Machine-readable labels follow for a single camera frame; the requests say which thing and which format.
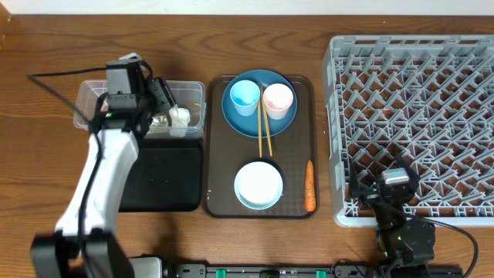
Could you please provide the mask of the orange carrot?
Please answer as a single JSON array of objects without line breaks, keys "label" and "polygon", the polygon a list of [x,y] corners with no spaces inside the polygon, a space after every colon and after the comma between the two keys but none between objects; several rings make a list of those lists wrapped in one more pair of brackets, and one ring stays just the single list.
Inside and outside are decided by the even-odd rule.
[{"label": "orange carrot", "polygon": [[306,174],[304,181],[304,205],[307,212],[316,210],[316,186],[314,178],[314,166],[311,160],[306,163]]}]

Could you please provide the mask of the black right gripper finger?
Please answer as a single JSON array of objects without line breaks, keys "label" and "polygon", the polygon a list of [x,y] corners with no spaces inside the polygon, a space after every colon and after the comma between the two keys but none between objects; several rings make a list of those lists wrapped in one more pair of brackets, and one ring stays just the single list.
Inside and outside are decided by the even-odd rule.
[{"label": "black right gripper finger", "polygon": [[353,162],[349,163],[349,194],[351,198],[357,198],[360,194],[360,183]]},{"label": "black right gripper finger", "polygon": [[400,154],[395,156],[395,161],[406,171],[410,181],[420,181],[420,176],[408,165]]}]

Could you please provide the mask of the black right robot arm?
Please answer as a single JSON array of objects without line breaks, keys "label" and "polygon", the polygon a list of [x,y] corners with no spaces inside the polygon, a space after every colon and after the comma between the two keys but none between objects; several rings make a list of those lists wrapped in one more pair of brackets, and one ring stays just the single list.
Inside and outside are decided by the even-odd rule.
[{"label": "black right robot arm", "polygon": [[430,277],[428,262],[435,258],[435,226],[406,216],[404,204],[413,199],[420,177],[397,156],[397,168],[383,171],[369,187],[363,186],[353,164],[349,167],[348,188],[359,209],[372,210],[376,219],[377,244],[385,253],[368,277]]}]

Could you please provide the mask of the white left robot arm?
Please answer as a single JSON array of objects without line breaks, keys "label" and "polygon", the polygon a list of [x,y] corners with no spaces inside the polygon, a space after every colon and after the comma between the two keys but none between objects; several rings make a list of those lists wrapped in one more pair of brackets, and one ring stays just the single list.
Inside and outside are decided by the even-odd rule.
[{"label": "white left robot arm", "polygon": [[115,233],[117,214],[130,170],[137,160],[137,135],[123,128],[92,134],[89,152],[76,191],[56,223],[63,236],[88,236],[100,229]]}]

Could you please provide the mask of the light blue bowl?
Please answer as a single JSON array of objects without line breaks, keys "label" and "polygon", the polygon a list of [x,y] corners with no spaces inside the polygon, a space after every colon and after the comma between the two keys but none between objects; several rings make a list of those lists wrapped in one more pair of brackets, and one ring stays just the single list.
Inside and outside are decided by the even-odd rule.
[{"label": "light blue bowl", "polygon": [[283,177],[270,163],[250,162],[237,172],[234,192],[246,208],[265,210],[280,200],[283,193]]}]

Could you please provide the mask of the light blue cup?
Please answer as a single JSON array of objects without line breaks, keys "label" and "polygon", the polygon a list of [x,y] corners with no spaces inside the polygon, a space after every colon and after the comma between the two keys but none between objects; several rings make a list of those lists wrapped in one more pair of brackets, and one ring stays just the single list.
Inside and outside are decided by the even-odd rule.
[{"label": "light blue cup", "polygon": [[230,89],[230,99],[236,111],[243,117],[255,113],[260,99],[259,86],[250,80],[240,80]]}]

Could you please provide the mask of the white tissue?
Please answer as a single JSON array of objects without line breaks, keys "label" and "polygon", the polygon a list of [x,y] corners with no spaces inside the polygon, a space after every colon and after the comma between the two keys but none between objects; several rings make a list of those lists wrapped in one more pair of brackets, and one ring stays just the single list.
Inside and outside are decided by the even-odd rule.
[{"label": "white tissue", "polygon": [[170,135],[178,138],[185,137],[188,132],[188,124],[191,120],[189,110],[175,105],[169,110],[169,116],[171,119]]}]

